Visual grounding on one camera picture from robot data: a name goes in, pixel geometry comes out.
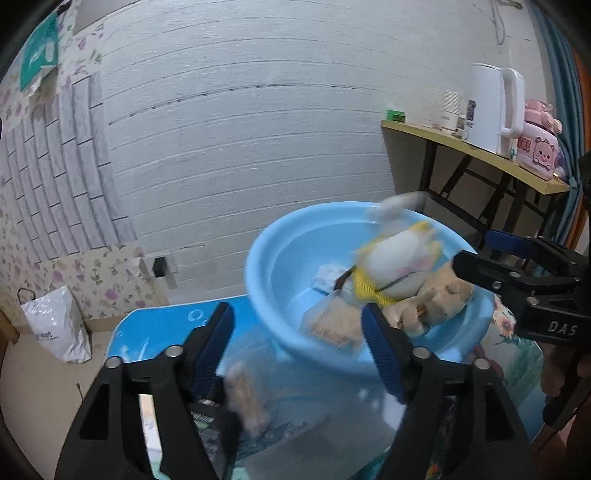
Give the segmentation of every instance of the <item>white plastic bag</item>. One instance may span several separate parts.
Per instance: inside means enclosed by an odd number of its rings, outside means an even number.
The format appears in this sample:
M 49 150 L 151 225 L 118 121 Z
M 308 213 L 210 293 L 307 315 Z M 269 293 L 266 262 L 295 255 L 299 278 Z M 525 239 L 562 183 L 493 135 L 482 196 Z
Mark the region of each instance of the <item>white plastic bag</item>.
M 91 359 L 86 326 L 68 287 L 58 288 L 21 307 L 37 341 L 59 360 L 81 364 Z

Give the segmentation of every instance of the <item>plastic bag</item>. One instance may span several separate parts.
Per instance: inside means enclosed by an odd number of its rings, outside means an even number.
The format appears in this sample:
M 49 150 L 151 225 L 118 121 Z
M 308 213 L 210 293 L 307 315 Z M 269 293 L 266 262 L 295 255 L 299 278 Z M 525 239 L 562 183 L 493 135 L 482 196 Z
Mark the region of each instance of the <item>plastic bag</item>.
M 363 344 L 361 311 L 347 303 L 340 290 L 306 311 L 300 330 L 345 351 L 358 352 Z
M 21 305 L 39 344 L 63 362 L 90 360 L 90 342 L 82 315 L 68 287 Z
M 347 268 L 342 265 L 326 264 L 321 265 L 318 273 L 312 281 L 312 288 L 329 295 L 335 289 L 335 282 L 343 276 Z
M 246 363 L 240 361 L 226 371 L 224 387 L 230 408 L 240 417 L 242 426 L 251 438 L 259 437 L 269 426 L 264 390 L 257 388 L 257 381 Z

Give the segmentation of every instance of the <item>pink toy box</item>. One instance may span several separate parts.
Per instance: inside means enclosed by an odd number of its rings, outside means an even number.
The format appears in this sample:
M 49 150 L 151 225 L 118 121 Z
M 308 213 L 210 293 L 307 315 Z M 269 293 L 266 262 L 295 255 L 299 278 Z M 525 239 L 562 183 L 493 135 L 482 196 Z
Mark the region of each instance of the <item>pink toy box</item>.
M 551 105 L 540 100 L 525 103 L 523 133 L 517 141 L 517 163 L 544 180 L 551 180 L 556 169 L 558 139 L 562 124 L 549 111 Z

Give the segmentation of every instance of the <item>cartoon bear sticker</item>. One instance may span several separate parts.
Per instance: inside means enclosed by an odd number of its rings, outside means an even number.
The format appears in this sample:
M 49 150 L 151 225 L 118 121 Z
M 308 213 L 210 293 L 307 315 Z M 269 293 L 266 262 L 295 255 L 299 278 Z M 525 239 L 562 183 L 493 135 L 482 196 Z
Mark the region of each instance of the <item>cartoon bear sticker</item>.
M 534 162 L 547 170 L 554 169 L 554 145 L 550 145 L 547 139 L 535 138 Z

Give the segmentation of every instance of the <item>floor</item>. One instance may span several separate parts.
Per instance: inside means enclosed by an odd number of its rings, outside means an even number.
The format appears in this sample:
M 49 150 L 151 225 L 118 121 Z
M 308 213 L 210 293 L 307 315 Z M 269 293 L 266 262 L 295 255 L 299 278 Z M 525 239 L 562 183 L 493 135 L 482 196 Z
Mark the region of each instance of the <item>floor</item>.
M 53 480 L 61 446 L 85 394 L 103 363 L 111 332 L 91 334 L 92 359 L 60 362 L 33 335 L 9 345 L 0 374 L 0 406 L 8 428 L 39 474 Z

